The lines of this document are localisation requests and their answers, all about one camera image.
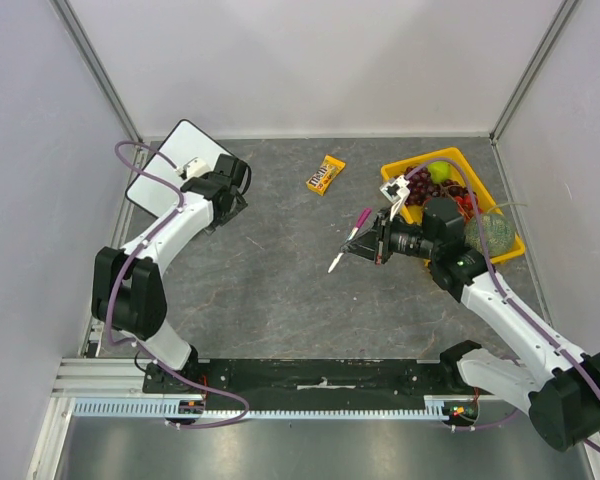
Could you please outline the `white whiteboard black frame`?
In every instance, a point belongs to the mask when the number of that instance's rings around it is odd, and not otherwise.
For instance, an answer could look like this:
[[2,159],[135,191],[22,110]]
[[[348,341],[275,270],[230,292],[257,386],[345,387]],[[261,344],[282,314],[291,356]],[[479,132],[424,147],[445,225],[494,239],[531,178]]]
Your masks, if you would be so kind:
[[[179,172],[186,165],[191,164],[195,173],[206,173],[214,169],[221,154],[230,155],[228,150],[187,119],[176,124],[157,150],[166,155],[172,164],[153,154],[144,172],[177,188],[184,183]],[[172,209],[178,200],[173,190],[144,176],[137,176],[131,182],[125,196],[132,204],[154,217],[160,217]]]

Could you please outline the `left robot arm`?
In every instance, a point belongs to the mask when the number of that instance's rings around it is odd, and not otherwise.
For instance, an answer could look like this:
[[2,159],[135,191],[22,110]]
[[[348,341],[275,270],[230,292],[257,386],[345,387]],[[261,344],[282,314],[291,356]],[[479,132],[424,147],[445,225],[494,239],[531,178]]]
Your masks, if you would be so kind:
[[252,170],[245,161],[221,154],[212,170],[189,176],[180,186],[146,171],[137,173],[171,190],[176,200],[138,237],[97,253],[91,313],[104,323],[112,344],[134,343],[166,369],[170,387],[188,393],[200,378],[193,364],[198,352],[167,320],[162,277],[197,234],[214,231],[246,208]]

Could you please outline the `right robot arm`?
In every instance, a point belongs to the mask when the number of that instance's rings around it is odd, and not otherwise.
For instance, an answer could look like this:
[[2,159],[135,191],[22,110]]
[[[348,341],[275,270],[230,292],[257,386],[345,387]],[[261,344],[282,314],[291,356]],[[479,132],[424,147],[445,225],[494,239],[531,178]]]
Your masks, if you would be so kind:
[[475,342],[447,350],[438,381],[447,392],[485,390],[526,414],[540,437],[565,451],[600,432],[600,353],[589,355],[552,329],[464,239],[456,202],[433,198],[420,224],[380,210],[340,249],[376,265],[401,254],[425,259],[433,281],[483,319],[518,356],[503,360]]

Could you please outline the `pink whiteboard marker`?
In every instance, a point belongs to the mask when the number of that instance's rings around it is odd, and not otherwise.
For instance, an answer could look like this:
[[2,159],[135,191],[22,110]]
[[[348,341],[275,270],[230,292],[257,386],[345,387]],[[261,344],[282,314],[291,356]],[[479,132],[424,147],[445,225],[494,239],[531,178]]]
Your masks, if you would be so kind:
[[[346,242],[353,240],[356,236],[356,234],[358,233],[358,231],[361,229],[361,227],[364,225],[364,223],[366,222],[366,220],[369,218],[369,216],[372,213],[372,209],[371,208],[365,208],[358,220],[356,221],[356,224],[354,225],[354,227],[352,228],[352,230],[350,231],[349,235],[346,238]],[[338,263],[340,262],[340,260],[342,259],[342,257],[344,256],[344,252],[340,251],[336,257],[334,258],[334,260],[331,262],[327,273],[330,274],[338,265]]]

